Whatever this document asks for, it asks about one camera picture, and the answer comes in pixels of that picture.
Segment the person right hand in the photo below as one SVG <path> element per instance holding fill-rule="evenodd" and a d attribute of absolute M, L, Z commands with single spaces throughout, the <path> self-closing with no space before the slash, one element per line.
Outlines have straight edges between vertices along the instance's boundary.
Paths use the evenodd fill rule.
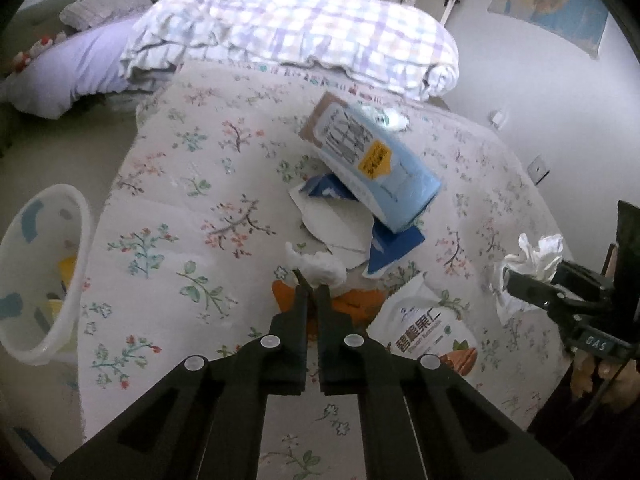
<path fill-rule="evenodd" d="M 625 366 L 611 361 L 597 359 L 584 350 L 578 350 L 573 359 L 573 371 L 570 378 L 570 392 L 574 401 L 585 394 L 598 394 L 601 388 L 605 392 L 600 402 L 616 411 L 629 408 L 639 399 L 639 372 L 637 361 L 630 360 Z"/>

